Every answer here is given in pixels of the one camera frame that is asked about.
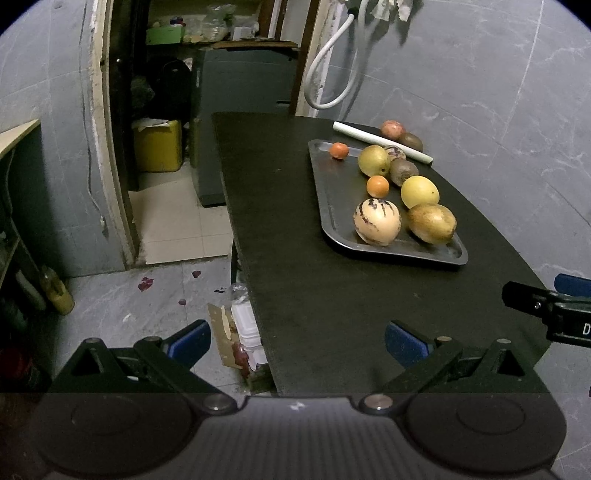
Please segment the red apple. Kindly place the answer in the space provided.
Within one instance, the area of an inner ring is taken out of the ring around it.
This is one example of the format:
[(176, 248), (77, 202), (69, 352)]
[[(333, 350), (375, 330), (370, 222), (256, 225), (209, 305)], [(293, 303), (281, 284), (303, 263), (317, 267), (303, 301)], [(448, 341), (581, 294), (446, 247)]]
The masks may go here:
[(405, 133), (405, 127), (396, 120), (386, 120), (381, 126), (382, 136), (392, 141), (399, 141)]

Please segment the dark avocado with sticker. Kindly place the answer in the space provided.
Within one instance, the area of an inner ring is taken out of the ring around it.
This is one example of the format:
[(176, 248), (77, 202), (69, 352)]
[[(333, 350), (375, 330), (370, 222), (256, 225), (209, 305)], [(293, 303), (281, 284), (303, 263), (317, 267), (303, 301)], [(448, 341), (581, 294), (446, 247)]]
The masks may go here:
[(409, 178), (419, 175), (418, 167), (411, 161), (397, 158), (391, 162), (390, 179), (401, 187)]

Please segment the yellow plastic canister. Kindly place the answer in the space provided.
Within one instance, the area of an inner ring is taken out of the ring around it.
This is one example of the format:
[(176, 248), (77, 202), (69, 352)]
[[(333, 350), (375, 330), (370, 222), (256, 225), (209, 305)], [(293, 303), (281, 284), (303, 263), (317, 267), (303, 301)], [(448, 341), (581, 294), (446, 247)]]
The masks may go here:
[(177, 120), (144, 118), (131, 128), (134, 156), (142, 172), (169, 173), (181, 167), (181, 129)]

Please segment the torn cardboard piece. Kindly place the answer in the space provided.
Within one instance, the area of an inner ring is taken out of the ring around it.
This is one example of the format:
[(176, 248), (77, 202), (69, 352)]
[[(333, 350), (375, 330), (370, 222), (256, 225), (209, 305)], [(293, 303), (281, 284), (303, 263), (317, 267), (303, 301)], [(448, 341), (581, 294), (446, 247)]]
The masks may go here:
[(225, 306), (208, 304), (207, 312), (222, 365), (235, 370), (243, 370), (246, 362), (245, 352), (242, 351), (238, 329), (236, 329), (230, 310)]

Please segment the yellow grapefruit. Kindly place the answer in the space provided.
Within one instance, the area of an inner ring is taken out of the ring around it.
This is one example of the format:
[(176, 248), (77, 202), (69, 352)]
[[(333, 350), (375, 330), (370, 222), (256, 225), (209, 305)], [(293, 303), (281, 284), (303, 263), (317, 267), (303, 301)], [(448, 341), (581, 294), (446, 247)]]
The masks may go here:
[(407, 179), (401, 186), (401, 198), (404, 205), (411, 209), (417, 205), (438, 204), (440, 192), (429, 178), (415, 175)]

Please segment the silver metal tray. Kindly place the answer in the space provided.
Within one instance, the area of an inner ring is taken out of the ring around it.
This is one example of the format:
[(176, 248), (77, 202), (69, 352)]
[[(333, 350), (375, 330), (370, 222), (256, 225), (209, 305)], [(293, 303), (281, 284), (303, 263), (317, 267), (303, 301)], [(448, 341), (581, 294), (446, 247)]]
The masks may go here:
[(463, 266), (469, 260), (468, 250), (458, 235), (444, 245), (430, 245), (417, 238), (407, 227), (407, 208), (400, 189), (393, 187), (386, 199), (394, 203), (401, 214), (402, 230), (387, 247), (369, 245), (358, 234), (353, 225), (353, 209), (369, 198), (366, 190), (367, 177), (358, 167), (360, 148), (352, 147), (344, 160), (335, 160), (329, 155), (332, 142), (314, 139), (308, 142), (311, 168), (314, 172), (315, 190), (322, 230), (335, 243), (346, 249), (422, 259), (436, 263)]

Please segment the white foam box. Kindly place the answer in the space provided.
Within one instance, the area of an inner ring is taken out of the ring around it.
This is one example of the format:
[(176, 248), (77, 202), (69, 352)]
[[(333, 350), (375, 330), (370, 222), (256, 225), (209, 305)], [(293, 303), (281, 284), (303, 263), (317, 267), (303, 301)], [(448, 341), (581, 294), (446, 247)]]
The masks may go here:
[(249, 301), (233, 303), (231, 305), (232, 319), (238, 331), (239, 343), (249, 359), (249, 368), (256, 371), (267, 364), (266, 351), (256, 324), (252, 304)]

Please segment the white cylindrical tube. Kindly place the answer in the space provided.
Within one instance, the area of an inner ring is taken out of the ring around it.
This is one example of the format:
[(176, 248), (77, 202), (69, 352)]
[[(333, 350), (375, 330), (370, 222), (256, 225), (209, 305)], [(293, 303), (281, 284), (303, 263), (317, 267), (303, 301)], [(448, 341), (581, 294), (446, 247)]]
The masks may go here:
[(384, 148), (397, 147), (401, 149), (408, 157), (417, 160), (425, 165), (431, 165), (434, 161), (434, 159), (431, 156), (417, 149), (411, 148), (398, 142), (394, 142), (393, 140), (389, 140), (377, 134), (372, 134), (363, 131), (362, 129), (350, 126), (339, 121), (332, 122), (332, 130), (339, 134), (346, 135), (348, 137), (365, 142), (367, 144), (375, 144)]

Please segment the yellow bottle on floor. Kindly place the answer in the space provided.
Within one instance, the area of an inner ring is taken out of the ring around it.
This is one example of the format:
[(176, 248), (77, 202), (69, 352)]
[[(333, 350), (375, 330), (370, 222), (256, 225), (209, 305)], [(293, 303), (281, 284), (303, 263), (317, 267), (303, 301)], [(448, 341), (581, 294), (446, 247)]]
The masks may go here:
[(60, 315), (66, 316), (72, 312), (75, 306), (74, 299), (53, 269), (42, 268), (42, 285), (48, 300)]

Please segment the small orange tangerine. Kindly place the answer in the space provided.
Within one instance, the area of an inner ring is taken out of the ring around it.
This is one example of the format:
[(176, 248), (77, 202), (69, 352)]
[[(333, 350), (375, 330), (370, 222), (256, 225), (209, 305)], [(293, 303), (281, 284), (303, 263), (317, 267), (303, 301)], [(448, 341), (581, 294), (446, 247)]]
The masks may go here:
[(336, 160), (344, 160), (349, 155), (349, 146), (342, 142), (332, 143), (329, 155)]

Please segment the green-yellow pear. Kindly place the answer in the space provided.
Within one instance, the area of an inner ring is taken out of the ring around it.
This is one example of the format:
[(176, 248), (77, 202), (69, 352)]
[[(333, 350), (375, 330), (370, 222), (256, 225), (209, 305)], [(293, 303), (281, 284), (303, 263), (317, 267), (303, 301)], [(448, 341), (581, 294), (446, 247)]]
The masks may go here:
[(368, 177), (386, 176), (390, 171), (391, 159), (384, 147), (370, 145), (360, 152), (358, 167)]

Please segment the green plastic crate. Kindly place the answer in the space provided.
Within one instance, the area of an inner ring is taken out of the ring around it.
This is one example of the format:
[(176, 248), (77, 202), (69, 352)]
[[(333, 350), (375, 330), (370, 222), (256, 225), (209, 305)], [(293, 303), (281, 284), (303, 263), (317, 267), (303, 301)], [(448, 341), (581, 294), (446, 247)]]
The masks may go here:
[(146, 30), (145, 44), (148, 46), (179, 44), (184, 35), (185, 27), (183, 25), (153, 27)]

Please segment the striped pepino melon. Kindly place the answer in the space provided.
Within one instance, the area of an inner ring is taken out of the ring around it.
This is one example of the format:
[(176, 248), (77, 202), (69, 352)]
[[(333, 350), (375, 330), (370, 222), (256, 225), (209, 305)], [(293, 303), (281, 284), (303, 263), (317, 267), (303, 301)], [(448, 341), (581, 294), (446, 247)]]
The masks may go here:
[(391, 201), (369, 198), (356, 206), (353, 224), (360, 239), (370, 245), (387, 247), (401, 232), (402, 219)]
[(391, 162), (394, 162), (396, 160), (406, 160), (407, 159), (406, 153), (403, 150), (401, 150), (401, 148), (399, 148), (397, 146), (388, 146), (388, 147), (385, 147), (385, 150), (386, 150)]

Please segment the brown kiwi by wall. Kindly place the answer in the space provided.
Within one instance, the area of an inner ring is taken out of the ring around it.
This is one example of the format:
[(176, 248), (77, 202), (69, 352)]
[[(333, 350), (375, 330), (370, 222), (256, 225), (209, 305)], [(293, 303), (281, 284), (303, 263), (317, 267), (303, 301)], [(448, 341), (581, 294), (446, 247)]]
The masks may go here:
[(403, 133), (399, 138), (398, 142), (414, 150), (423, 152), (424, 144), (423, 141), (415, 134), (410, 132)]

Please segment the brown-yellow mango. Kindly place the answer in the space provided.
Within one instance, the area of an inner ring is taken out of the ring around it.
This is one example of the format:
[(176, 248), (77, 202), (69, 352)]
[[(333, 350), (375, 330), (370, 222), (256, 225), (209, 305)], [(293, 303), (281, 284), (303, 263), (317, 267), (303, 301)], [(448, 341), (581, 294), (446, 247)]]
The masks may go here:
[(416, 205), (407, 217), (411, 232), (431, 245), (450, 243), (458, 225), (452, 211), (440, 204)]

